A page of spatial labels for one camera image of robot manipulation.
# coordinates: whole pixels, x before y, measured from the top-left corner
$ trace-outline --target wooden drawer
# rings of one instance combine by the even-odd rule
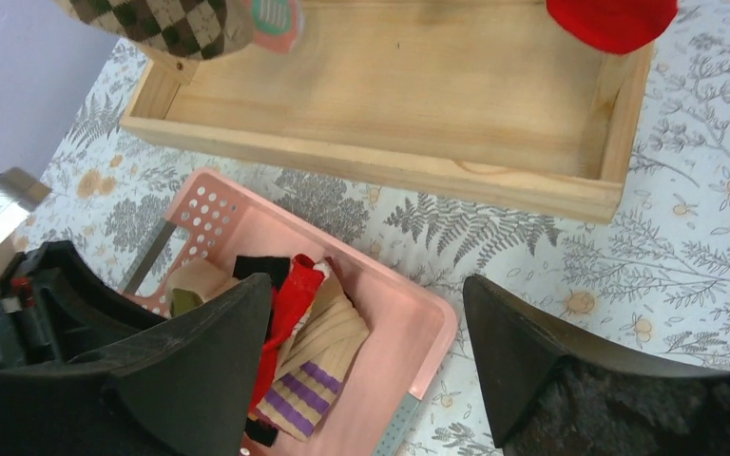
[[[151,142],[609,222],[651,46],[603,54],[532,0],[304,2],[289,55],[147,51],[122,126]]]

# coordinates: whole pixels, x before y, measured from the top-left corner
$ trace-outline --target purple stripe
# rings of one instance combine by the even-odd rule
[[[280,394],[269,389],[267,394],[264,395],[264,400],[269,402],[273,409],[275,409],[285,420],[290,422],[297,430],[303,435],[312,435],[312,431],[315,430],[309,420],[303,417],[299,411],[295,410],[290,403],[286,401]]]
[[[339,380],[326,373],[325,370],[321,369],[320,366],[313,363],[312,361],[306,362],[300,369],[309,374],[310,377],[317,380],[317,382],[331,390],[332,393],[338,394],[342,385]]]
[[[287,387],[289,391],[296,394],[301,401],[306,403],[307,406],[317,410],[317,413],[320,413],[320,415],[325,414],[331,406],[325,399],[318,396],[316,392],[300,383],[300,380],[295,378],[295,376],[291,373],[287,373],[281,377],[280,382]]]

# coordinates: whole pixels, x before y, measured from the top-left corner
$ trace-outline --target red fabric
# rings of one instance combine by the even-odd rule
[[[659,37],[679,12],[678,0],[547,0],[547,11],[584,43],[627,54]]]
[[[280,291],[273,289],[273,324],[270,335],[261,348],[259,371],[256,374],[249,413],[256,409],[256,405],[273,385],[276,364],[279,361],[279,347],[292,335],[292,329],[306,314],[315,300],[317,289],[323,283],[325,275],[312,269],[314,266],[315,262],[308,256],[295,256],[292,260],[292,271]]]

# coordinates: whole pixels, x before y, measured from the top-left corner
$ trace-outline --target tablecloth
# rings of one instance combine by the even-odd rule
[[[71,239],[115,286],[184,179],[213,167],[449,300],[459,331],[399,454],[498,455],[462,318],[473,272],[607,339],[730,370],[730,0],[683,2],[657,48],[623,203],[600,226],[150,145],[117,124],[146,62],[121,41],[15,242]]]

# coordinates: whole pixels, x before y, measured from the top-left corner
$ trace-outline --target leaf pattern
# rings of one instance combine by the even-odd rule
[[[120,40],[42,178],[54,193],[16,235],[71,239],[115,286],[186,177],[213,167],[450,301],[454,343],[398,454],[500,455],[463,319],[475,271],[609,340],[730,370],[730,1],[682,2],[657,47],[609,226],[149,144],[117,126],[146,64]]]

